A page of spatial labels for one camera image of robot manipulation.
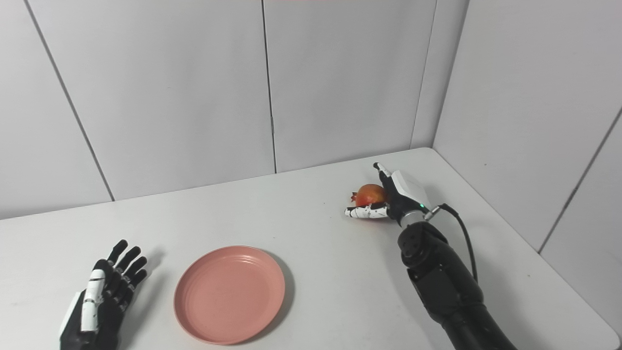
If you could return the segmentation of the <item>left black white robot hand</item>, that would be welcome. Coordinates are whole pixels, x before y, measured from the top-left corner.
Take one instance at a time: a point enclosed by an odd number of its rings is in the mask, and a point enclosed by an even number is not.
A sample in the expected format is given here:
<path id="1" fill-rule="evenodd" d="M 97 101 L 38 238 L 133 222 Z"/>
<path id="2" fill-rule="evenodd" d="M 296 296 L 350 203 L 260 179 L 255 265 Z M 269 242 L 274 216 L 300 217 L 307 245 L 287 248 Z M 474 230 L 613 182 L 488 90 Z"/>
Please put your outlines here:
<path id="1" fill-rule="evenodd" d="M 75 294 L 60 326 L 61 350 L 117 350 L 120 329 L 137 286 L 147 277 L 141 249 L 118 241 L 95 263 L 85 289 Z"/>

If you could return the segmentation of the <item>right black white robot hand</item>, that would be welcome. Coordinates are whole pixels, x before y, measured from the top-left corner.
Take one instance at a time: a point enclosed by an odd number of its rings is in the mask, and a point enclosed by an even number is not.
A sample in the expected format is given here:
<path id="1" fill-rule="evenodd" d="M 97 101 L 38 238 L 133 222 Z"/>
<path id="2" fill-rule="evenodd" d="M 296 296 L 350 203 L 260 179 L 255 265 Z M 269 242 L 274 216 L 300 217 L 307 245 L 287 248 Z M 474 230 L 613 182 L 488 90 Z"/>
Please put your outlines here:
<path id="1" fill-rule="evenodd" d="M 389 171 L 379 162 L 375 162 L 373 167 L 379 173 L 387 200 L 346 208 L 346 217 L 370 220 L 389 218 L 396 221 L 401 228 L 429 220 L 432 210 L 422 184 L 404 176 L 399 170 Z"/>

